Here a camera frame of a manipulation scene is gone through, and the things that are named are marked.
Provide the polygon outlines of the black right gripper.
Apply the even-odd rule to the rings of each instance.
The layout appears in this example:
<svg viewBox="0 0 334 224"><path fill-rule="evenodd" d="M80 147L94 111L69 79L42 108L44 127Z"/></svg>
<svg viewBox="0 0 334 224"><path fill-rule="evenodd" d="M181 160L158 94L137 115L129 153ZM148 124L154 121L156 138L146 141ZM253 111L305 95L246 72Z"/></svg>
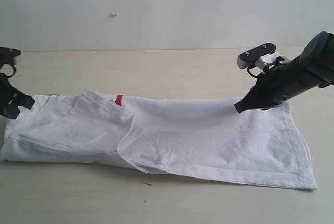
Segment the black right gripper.
<svg viewBox="0 0 334 224"><path fill-rule="evenodd" d="M238 113L268 110L305 91L305 70L294 62L272 69L234 107Z"/></svg>

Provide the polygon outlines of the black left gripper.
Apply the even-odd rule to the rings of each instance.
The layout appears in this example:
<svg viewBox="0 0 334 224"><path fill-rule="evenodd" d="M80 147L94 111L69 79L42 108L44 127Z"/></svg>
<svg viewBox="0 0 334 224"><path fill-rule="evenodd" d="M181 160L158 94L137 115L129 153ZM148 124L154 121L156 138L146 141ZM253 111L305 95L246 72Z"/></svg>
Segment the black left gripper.
<svg viewBox="0 0 334 224"><path fill-rule="evenodd" d="M1 116L11 120L20 114L19 107L30 110L35 103L33 97L22 93L9 82L9 78L16 74L15 58L20 55L19 49L1 47L1 68L9 65L13 71L11 75L1 73Z"/></svg>

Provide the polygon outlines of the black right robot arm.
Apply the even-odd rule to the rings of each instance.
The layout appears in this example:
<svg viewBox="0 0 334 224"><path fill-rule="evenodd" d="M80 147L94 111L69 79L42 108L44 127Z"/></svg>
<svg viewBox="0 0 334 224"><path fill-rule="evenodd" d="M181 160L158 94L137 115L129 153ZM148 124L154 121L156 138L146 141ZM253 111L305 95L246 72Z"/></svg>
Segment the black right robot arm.
<svg viewBox="0 0 334 224"><path fill-rule="evenodd" d="M251 75L257 81L234 105L237 112L276 108L314 87L333 85L333 34L320 32L293 60L278 54L273 43L264 43L238 55L237 65L240 69L261 70Z"/></svg>

